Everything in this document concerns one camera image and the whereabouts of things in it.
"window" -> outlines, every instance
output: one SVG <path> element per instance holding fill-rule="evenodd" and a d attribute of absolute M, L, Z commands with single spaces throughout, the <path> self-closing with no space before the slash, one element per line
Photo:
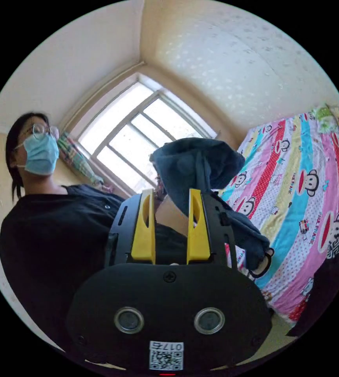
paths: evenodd
<path fill-rule="evenodd" d="M 77 137 L 86 156 L 123 182 L 130 194 L 156 187 L 157 173 L 149 161 L 154 150 L 184 137 L 216 136 L 165 93 L 136 81 Z"/>

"black shirt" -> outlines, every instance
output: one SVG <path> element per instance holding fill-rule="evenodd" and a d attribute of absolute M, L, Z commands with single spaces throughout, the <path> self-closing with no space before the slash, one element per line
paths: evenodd
<path fill-rule="evenodd" d="M 67 191 L 19 199 L 2 223 L 0 259 L 36 325 L 64 351 L 77 355 L 64 321 L 77 289 L 104 268 L 108 233 L 124 199 L 88 185 L 68 186 Z M 186 237 L 156 225 L 156 245 L 174 257 L 170 262 L 184 263 Z"/>

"pillow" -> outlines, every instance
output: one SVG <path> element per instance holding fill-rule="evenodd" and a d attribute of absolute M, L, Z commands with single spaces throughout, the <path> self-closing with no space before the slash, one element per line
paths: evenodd
<path fill-rule="evenodd" d="M 317 132 L 320 134 L 330 134 L 338 132 L 338 124 L 327 104 L 323 104 L 313 109 L 313 115 L 317 121 Z"/>

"dark blue towel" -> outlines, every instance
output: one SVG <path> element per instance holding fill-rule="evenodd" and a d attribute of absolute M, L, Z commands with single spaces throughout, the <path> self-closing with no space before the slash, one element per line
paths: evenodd
<path fill-rule="evenodd" d="M 186 216 L 189 214 L 189 189 L 198 189 L 202 193 L 223 189 L 245 162 L 243 155 L 223 141 L 193 137 L 164 145 L 152 154 L 150 160 L 168 195 Z M 234 230 L 235 243 L 246 251 L 245 266 L 255 270 L 264 259 L 269 240 L 248 217 L 223 203 Z"/>

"screw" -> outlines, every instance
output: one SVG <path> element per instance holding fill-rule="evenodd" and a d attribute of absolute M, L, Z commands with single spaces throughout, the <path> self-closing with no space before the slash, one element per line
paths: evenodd
<path fill-rule="evenodd" d="M 167 271 L 163 279 L 166 283 L 173 283 L 176 280 L 176 274 L 173 271 Z"/>

